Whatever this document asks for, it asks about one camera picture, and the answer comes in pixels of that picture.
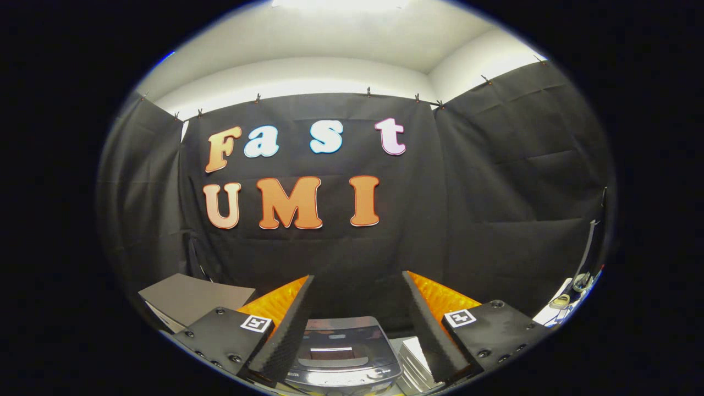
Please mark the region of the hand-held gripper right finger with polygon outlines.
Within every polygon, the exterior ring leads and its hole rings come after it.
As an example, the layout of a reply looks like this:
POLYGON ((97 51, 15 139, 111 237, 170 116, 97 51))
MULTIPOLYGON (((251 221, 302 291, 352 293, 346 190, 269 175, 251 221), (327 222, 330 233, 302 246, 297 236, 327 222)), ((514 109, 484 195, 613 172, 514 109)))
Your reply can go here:
POLYGON ((409 314, 433 380, 455 385, 497 371, 548 338, 550 329, 510 304, 483 304, 410 271, 409 314))

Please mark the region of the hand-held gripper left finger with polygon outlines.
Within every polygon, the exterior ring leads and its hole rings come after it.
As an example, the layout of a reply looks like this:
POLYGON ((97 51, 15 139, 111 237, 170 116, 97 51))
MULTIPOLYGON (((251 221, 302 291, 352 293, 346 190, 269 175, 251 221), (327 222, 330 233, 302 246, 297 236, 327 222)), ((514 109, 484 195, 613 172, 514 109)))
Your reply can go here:
POLYGON ((232 380, 276 386, 306 331, 314 279, 304 276, 236 310, 216 307, 174 334, 173 344, 232 380))

